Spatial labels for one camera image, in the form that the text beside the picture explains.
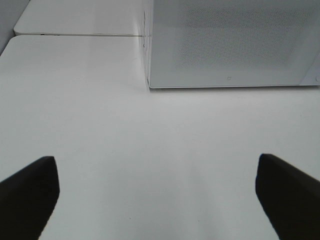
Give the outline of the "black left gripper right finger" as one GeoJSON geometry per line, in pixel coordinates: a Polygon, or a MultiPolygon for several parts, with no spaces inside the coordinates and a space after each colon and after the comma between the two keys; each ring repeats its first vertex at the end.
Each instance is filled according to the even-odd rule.
{"type": "Polygon", "coordinates": [[[320,182],[295,166],[263,153],[255,193],[281,240],[320,238],[320,182]]]}

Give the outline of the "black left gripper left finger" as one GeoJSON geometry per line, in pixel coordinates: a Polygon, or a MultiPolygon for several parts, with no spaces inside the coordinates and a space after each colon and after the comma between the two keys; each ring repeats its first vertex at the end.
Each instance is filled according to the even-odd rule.
{"type": "Polygon", "coordinates": [[[44,156],[0,182],[0,238],[38,240],[60,195],[53,156],[44,156]]]}

